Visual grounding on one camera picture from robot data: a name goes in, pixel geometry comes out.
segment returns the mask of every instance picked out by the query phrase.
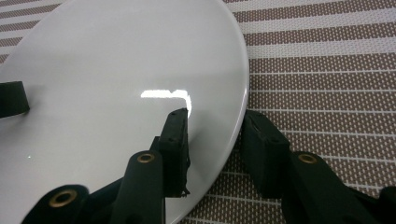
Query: white plate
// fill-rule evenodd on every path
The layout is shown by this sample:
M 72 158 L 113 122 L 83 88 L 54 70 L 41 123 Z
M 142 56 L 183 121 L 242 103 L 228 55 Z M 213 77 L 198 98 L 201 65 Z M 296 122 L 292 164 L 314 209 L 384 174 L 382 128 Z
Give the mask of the white plate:
M 238 135 L 248 56 L 220 0 L 78 0 L 56 8 L 1 66 L 23 81 L 27 115 L 0 119 L 0 223 L 20 222 L 65 184 L 93 192 L 148 150 L 169 112 L 190 111 L 187 198 L 167 199 L 167 222 L 205 195 Z

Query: black plastic part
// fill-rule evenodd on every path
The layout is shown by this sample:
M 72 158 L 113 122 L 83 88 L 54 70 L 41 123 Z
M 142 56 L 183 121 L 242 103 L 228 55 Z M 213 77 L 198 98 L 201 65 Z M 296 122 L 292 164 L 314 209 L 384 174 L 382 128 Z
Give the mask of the black plastic part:
M 290 154 L 287 180 L 282 210 L 288 223 L 377 223 L 327 163 L 313 153 Z
M 24 113 L 29 109 L 21 81 L 0 83 L 0 119 Z
M 189 194 L 186 188 L 187 170 L 190 166 L 187 115 L 186 108 L 171 112 L 160 138 L 154 139 L 151 145 L 151 148 L 157 148 L 163 155 L 165 197 L 179 198 Z
M 138 152 L 128 162 L 110 224 L 164 222 L 163 157 L 156 150 Z
M 71 194 L 67 193 L 74 191 L 75 199 L 66 205 L 54 207 L 51 206 L 51 199 L 56 198 L 55 203 L 58 205 L 62 204 L 62 201 L 70 199 Z M 85 202 L 89 197 L 88 190 L 81 185 L 65 185 L 54 189 L 44 195 L 35 207 L 29 212 L 22 224 L 74 224 L 80 223 L 79 216 L 82 211 Z
M 264 114 L 247 110 L 242 126 L 241 157 L 264 198 L 281 198 L 290 142 Z
M 384 223 L 383 213 L 379 210 L 378 199 L 368 196 L 356 189 L 349 188 L 355 198 L 363 205 L 363 207 L 380 223 Z
M 396 187 L 386 187 L 381 190 L 378 210 L 383 223 L 396 223 Z
M 110 221 L 113 204 L 119 194 L 122 179 L 90 194 L 83 209 L 83 216 L 80 217 L 83 223 L 107 224 Z

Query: brass insert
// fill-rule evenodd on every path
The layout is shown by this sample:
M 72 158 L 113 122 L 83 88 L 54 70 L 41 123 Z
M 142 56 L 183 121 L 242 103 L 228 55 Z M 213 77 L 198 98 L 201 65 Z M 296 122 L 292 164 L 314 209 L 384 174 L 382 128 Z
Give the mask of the brass insert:
M 137 158 L 137 160 L 138 160 L 139 162 L 142 162 L 142 163 L 148 163 L 148 162 L 153 161 L 154 158 L 155 158 L 154 155 L 149 154 L 149 153 L 146 153 L 146 154 L 140 155 L 140 156 Z
M 55 194 L 49 200 L 49 206 L 51 207 L 63 207 L 67 204 L 70 204 L 77 198 L 77 192 L 73 189 L 65 189 L 61 192 Z
M 314 164 L 314 163 L 318 162 L 317 158 L 315 158 L 309 154 L 301 154 L 298 156 L 298 159 L 300 159 L 300 161 L 303 161 L 303 162 L 309 163 L 309 164 Z

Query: black holder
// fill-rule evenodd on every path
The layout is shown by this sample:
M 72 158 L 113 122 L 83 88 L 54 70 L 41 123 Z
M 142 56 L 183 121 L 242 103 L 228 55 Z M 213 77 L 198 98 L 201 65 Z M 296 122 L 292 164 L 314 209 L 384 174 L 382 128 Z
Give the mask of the black holder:
M 0 83 L 0 119 L 19 115 L 29 109 L 21 81 Z
M 379 199 L 348 188 L 318 155 L 291 152 L 261 113 L 247 110 L 241 157 L 260 195 L 282 199 L 287 223 L 396 223 L 396 187 Z
M 66 185 L 42 197 L 23 224 L 156 224 L 165 222 L 165 199 L 185 196 L 190 166 L 187 109 L 169 114 L 150 150 L 129 159 L 123 178 L 89 194 Z

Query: striped tablecloth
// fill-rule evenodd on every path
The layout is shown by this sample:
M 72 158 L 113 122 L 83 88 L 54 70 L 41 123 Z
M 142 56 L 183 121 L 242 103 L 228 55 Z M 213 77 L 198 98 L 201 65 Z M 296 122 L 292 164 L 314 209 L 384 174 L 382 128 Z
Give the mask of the striped tablecloth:
M 0 63 L 62 2 L 0 1 Z M 247 43 L 248 108 L 348 186 L 377 196 L 396 185 L 396 1 L 224 2 Z M 280 201 L 255 192 L 238 148 L 181 223 L 284 222 Z

